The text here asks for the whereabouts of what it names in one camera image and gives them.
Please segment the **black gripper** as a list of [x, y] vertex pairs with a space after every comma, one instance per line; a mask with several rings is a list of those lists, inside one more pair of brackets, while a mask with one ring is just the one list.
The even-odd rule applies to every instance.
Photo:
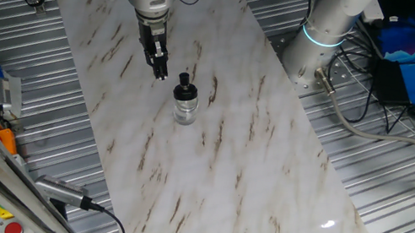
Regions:
[[168, 77], [167, 52], [167, 20], [149, 19], [141, 14], [137, 17], [139, 23], [139, 39], [143, 47], [147, 64], [153, 69], [156, 79], [165, 80]]

